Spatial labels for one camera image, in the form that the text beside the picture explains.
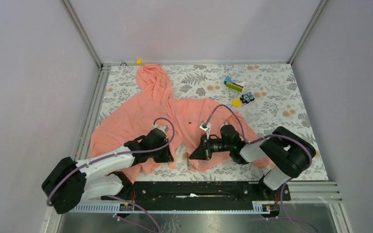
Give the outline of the salmon pink hooded jacket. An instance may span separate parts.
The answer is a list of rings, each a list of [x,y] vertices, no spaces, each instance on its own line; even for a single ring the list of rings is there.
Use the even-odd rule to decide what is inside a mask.
[[[153,159],[123,173],[134,181],[215,181],[245,180],[257,176],[271,160],[262,158],[246,165],[234,163],[229,153],[213,155],[209,161],[190,160],[197,148],[207,118],[211,132],[231,124],[244,132],[249,141],[257,139],[254,127],[241,113],[230,113],[226,105],[237,97],[223,81],[233,66],[114,67],[107,83],[100,125],[91,136],[90,155],[96,157],[147,134],[154,121],[172,122],[169,136],[172,163],[158,164]]]

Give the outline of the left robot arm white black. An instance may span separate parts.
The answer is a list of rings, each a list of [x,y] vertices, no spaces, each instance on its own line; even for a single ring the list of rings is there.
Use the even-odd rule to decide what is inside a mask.
[[[172,161],[166,125],[153,127],[147,135],[126,142],[101,156],[73,161],[61,159],[41,185],[47,205],[58,214],[74,209],[80,202],[115,195],[124,200],[131,194],[129,177],[115,171],[132,168],[153,159],[156,163]]]

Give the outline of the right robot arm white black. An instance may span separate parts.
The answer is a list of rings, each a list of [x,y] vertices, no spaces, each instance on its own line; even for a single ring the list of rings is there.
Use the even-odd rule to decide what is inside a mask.
[[[266,200],[273,199],[282,184],[306,170],[316,155],[311,144],[282,126],[272,134],[246,143],[233,126],[224,125],[220,129],[220,137],[203,134],[190,159],[209,161],[213,154],[221,152],[228,152],[230,158],[240,165],[262,158],[268,158],[275,164],[262,178],[259,187],[260,196]]]

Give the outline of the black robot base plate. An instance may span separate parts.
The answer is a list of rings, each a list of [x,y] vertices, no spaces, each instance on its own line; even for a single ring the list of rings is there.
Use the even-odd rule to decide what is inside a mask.
[[[279,204],[280,200],[290,201],[289,188],[272,191],[259,182],[211,181],[211,182],[135,182],[126,185],[116,197],[140,202],[244,202],[264,201]]]

